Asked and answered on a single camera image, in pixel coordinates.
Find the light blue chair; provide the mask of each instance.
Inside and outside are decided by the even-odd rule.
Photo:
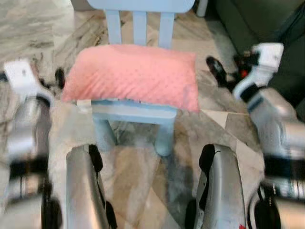
[[[175,13],[187,12],[194,0],[88,0],[95,9],[106,13],[110,44],[121,44],[120,10],[133,12],[133,40],[146,45],[147,12],[160,12],[159,46],[169,49],[172,43]],[[109,151],[117,140],[109,120],[160,125],[155,150],[161,156],[173,150],[173,129],[177,108],[132,101],[91,101],[97,145],[101,151]]]

